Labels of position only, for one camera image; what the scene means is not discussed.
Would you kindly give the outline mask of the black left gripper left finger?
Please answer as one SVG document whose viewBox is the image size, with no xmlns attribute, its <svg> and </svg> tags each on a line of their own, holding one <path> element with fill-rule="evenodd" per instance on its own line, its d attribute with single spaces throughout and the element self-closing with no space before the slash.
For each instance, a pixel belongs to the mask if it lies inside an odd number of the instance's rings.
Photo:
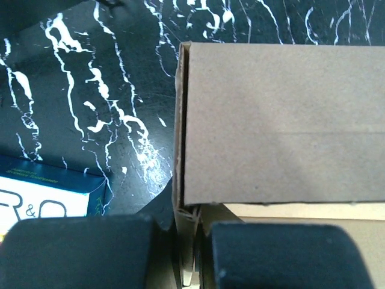
<svg viewBox="0 0 385 289">
<path fill-rule="evenodd" d="M 2 288 L 176 288 L 171 188 L 131 215 L 23 220 L 1 245 Z"/>
</svg>

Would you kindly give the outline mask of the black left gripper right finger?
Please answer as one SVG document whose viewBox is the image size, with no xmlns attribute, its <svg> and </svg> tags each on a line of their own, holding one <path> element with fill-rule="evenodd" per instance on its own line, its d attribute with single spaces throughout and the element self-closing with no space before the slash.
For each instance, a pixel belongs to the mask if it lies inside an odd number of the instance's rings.
<svg viewBox="0 0 385 289">
<path fill-rule="evenodd" d="M 217 222 L 202 240 L 202 288 L 373 288 L 340 227 Z"/>
</svg>

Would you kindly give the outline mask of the brown cardboard box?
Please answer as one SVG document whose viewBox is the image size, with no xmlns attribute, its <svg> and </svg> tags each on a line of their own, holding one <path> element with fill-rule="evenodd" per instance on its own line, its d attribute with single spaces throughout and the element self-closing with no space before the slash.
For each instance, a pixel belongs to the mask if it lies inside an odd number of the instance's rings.
<svg viewBox="0 0 385 289">
<path fill-rule="evenodd" d="M 384 48 L 185 42 L 173 207 L 183 277 L 217 222 L 342 228 L 384 287 Z"/>
</svg>

